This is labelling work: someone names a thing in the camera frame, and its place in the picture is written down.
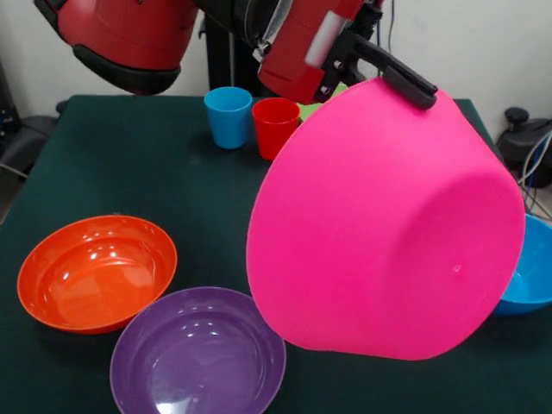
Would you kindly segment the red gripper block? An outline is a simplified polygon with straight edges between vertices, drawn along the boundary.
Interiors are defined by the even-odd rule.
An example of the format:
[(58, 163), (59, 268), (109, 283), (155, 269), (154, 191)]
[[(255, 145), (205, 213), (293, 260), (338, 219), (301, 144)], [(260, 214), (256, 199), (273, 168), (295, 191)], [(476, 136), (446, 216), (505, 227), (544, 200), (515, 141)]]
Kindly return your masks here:
[(436, 103), (438, 88), (385, 49), (353, 32), (336, 41), (336, 59), (344, 68), (326, 73), (326, 60), (345, 22), (361, 9), (361, 0), (294, 1), (270, 52), (260, 66), (259, 80), (270, 91), (298, 104), (313, 104), (367, 78), (358, 70), (363, 60), (380, 71), (384, 82), (420, 110)]

